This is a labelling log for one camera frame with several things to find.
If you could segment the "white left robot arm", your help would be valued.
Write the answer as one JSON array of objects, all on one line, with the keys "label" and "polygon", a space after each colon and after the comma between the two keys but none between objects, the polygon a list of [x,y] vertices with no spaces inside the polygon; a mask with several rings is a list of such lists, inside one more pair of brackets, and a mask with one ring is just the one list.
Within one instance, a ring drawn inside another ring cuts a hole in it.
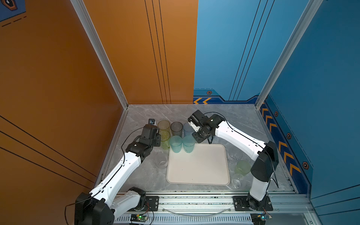
[{"label": "white left robot arm", "polygon": [[143,163],[154,147],[161,144],[159,128],[146,124],[124,150],[117,166],[88,194],[81,193],[75,205],[76,225],[112,225],[116,218],[131,209],[145,206],[146,192],[132,187],[126,194],[117,197],[119,190],[130,175]]}]

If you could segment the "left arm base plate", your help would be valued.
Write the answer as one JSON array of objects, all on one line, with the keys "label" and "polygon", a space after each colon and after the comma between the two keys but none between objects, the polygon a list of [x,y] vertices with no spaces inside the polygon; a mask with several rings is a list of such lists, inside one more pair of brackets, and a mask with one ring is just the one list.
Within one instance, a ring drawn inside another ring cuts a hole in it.
[{"label": "left arm base plate", "polygon": [[157,212],[159,207],[159,196],[146,196],[144,204],[141,204],[133,209],[128,210],[129,212],[144,212],[148,210]]}]

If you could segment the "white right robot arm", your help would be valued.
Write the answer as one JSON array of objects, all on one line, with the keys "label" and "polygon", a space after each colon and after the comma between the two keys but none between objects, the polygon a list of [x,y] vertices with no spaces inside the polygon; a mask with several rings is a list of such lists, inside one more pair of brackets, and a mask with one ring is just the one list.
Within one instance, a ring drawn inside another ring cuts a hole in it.
[{"label": "white right robot arm", "polygon": [[217,136],[245,153],[254,161],[250,172],[253,175],[252,186],[245,199],[251,211],[271,211],[272,205],[268,195],[271,180],[278,185],[276,168],[279,164],[278,150],[272,141],[258,140],[232,126],[220,113],[213,112],[210,117],[197,110],[187,119],[194,129],[193,138],[197,143]]}]

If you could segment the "teal textured cup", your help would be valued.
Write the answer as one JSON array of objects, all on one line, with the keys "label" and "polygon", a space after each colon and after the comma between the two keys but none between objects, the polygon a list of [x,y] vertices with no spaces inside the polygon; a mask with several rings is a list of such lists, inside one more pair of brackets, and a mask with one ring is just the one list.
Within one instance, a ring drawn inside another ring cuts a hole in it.
[{"label": "teal textured cup", "polygon": [[174,153],[179,153],[182,150],[182,138],[180,136],[171,137],[170,147]]},{"label": "teal textured cup", "polygon": [[186,153],[191,153],[195,147],[195,139],[192,135],[185,136],[182,140],[183,147]]}]

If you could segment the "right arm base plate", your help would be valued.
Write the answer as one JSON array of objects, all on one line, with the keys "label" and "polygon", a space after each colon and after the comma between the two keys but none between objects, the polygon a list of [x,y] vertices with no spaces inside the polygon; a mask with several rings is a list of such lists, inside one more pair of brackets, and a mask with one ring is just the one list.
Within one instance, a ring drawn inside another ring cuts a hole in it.
[{"label": "right arm base plate", "polygon": [[240,211],[273,211],[273,206],[268,195],[263,200],[257,201],[251,196],[234,196],[232,197],[234,208]]}]

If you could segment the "teal textured cup front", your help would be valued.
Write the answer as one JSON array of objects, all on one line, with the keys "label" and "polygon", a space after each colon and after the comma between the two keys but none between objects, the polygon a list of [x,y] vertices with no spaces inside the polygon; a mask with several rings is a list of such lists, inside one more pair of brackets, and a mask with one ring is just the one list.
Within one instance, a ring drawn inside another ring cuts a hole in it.
[{"label": "teal textured cup front", "polygon": [[195,147],[195,139],[192,135],[185,136],[182,140],[183,147],[186,153],[191,153]]}]

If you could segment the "clear faceted cup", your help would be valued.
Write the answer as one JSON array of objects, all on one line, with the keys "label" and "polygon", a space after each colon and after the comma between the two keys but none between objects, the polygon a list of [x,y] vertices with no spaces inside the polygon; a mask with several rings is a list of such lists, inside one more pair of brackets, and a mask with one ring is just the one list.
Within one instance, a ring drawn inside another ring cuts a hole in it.
[{"label": "clear faceted cup", "polygon": [[240,161],[243,158],[243,153],[241,151],[227,151],[227,160],[231,164],[236,164],[238,161]]}]

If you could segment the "clear textured cup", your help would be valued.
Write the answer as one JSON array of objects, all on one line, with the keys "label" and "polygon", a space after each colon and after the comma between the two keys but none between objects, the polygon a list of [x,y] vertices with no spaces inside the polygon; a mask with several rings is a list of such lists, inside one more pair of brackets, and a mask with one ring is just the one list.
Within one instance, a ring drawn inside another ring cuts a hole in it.
[{"label": "clear textured cup", "polygon": [[164,154],[159,154],[155,158],[155,166],[159,169],[165,169],[168,165],[168,156]]}]

